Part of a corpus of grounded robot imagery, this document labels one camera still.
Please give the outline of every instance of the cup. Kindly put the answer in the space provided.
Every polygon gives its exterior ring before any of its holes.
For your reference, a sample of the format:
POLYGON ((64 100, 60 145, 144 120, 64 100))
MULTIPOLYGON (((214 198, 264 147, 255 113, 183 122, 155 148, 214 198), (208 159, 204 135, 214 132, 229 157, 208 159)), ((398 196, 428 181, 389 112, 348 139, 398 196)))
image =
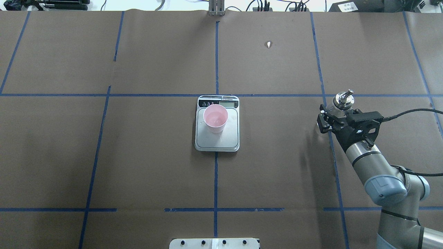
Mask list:
POLYGON ((206 107, 203 112, 203 120, 212 133, 220 133, 228 121, 228 111, 222 105, 213 104, 206 107))

